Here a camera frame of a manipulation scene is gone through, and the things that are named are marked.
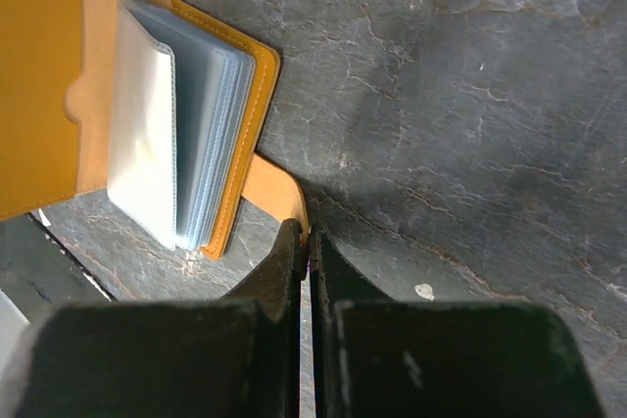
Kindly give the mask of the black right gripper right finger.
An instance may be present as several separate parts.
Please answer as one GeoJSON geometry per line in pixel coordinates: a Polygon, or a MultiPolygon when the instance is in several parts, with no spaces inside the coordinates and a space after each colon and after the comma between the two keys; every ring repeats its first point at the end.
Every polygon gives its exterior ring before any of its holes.
{"type": "Polygon", "coordinates": [[[584,358],[528,302],[401,302],[337,249],[309,242],[320,417],[600,417],[584,358]]]}

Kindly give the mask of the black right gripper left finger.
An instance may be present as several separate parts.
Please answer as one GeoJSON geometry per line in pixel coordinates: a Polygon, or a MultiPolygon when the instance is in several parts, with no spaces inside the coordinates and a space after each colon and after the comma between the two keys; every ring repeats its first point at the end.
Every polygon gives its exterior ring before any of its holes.
{"type": "Polygon", "coordinates": [[[28,327],[1,381],[5,417],[295,417],[301,228],[219,299],[66,304],[28,327]]]}

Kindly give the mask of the mustard leather card holder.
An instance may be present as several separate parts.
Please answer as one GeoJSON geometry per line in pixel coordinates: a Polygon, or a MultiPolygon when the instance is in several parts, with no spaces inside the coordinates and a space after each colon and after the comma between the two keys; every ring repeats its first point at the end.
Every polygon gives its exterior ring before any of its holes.
{"type": "MultiPolygon", "coordinates": [[[[1,0],[1,216],[105,186],[119,0],[1,0]]],[[[241,199],[309,226],[303,192],[256,145],[280,69],[275,50],[181,0],[151,0],[250,54],[252,91],[219,198],[209,258],[227,245],[241,199]]]]}

